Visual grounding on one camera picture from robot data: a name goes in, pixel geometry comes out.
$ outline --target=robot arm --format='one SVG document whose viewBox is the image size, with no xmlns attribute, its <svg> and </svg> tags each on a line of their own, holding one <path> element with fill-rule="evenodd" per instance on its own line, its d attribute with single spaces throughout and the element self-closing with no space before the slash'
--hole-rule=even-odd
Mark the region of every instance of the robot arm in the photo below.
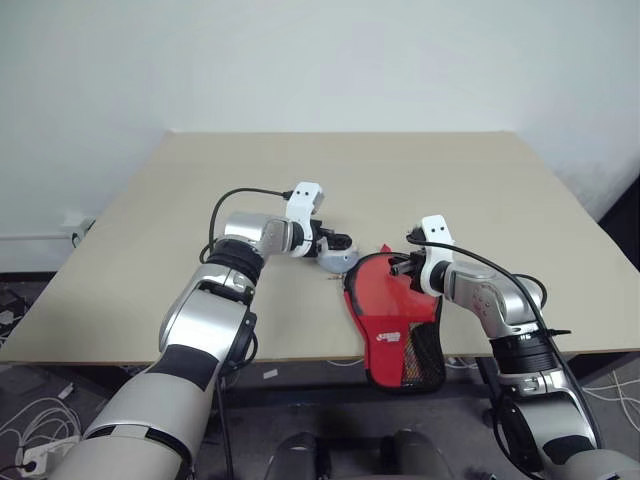
<svg viewBox="0 0 640 480">
<path fill-rule="evenodd" d="M 116 393 L 52 480 L 188 477 L 216 380 L 243 364 L 254 336 L 256 315 L 250 306 L 260 272 L 271 255 L 318 255 L 322 232 L 310 216 L 321 197 L 319 185 L 302 182 L 286 217 L 230 217 L 224 235 L 164 319 L 160 358 Z"/>
<path fill-rule="evenodd" d="M 420 243 L 453 245 L 440 215 L 425 217 L 411 234 Z M 497 424 L 509 446 L 510 459 L 530 478 L 640 478 L 640 464 L 599 449 L 585 406 L 569 374 L 554 353 L 550 335 L 542 329 L 531 302 L 542 307 L 540 286 L 514 281 L 493 268 L 453 260 L 452 251 L 423 246 L 408 261 L 391 267 L 394 275 L 411 276 L 411 288 L 444 296 L 472 311 L 482 323 L 498 365 L 502 393 L 495 406 Z"/>
</svg>

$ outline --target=white wall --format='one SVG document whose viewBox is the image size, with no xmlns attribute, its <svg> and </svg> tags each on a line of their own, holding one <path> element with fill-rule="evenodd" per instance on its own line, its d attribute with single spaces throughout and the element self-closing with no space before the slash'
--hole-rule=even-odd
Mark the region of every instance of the white wall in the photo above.
<svg viewBox="0 0 640 480">
<path fill-rule="evenodd" d="M 638 175 L 634 0 L 0 3 L 0 235 L 99 214 L 167 129 L 515 130 L 596 218 Z M 0 271 L 66 241 L 0 241 Z"/>
</svg>

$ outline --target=beige tabletop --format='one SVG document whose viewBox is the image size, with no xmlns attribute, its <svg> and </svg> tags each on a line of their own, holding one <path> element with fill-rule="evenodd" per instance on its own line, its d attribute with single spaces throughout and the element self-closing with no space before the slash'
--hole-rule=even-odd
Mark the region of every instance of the beige tabletop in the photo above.
<svg viewBox="0 0 640 480">
<path fill-rule="evenodd" d="M 20 322 L 0 361 L 133 364 L 158 356 L 163 315 L 198 265 L 211 208 L 239 186 L 320 183 L 317 215 L 369 253 L 409 251 L 407 230 L 443 214 L 456 244 L 549 290 L 567 352 L 640 347 L 640 276 L 533 151 L 510 133 L 176 134 L 109 206 Z M 232 197 L 234 210 L 284 213 Z M 252 310 L 261 359 L 362 354 L 339 280 L 312 260 L 272 257 Z M 488 354 L 480 322 L 446 304 L 448 355 Z"/>
</svg>

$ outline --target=red pouch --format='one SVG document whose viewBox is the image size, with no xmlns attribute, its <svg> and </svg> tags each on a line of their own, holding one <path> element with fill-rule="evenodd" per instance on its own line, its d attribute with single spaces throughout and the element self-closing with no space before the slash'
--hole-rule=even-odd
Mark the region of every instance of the red pouch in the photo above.
<svg viewBox="0 0 640 480">
<path fill-rule="evenodd" d="M 445 381 L 441 300 L 411 290 L 408 276 L 392 276 L 393 257 L 406 255 L 368 255 L 344 279 L 347 307 L 365 343 L 367 376 L 386 390 L 435 391 Z"/>
</svg>

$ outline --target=logo on bag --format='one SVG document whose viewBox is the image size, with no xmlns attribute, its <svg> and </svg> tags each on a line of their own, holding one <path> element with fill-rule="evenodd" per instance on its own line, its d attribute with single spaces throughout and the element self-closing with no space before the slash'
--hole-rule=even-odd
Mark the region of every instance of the logo on bag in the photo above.
<svg viewBox="0 0 640 480">
<path fill-rule="evenodd" d="M 400 332 L 379 333 L 376 336 L 376 340 L 378 342 L 399 342 L 400 341 Z"/>
</svg>

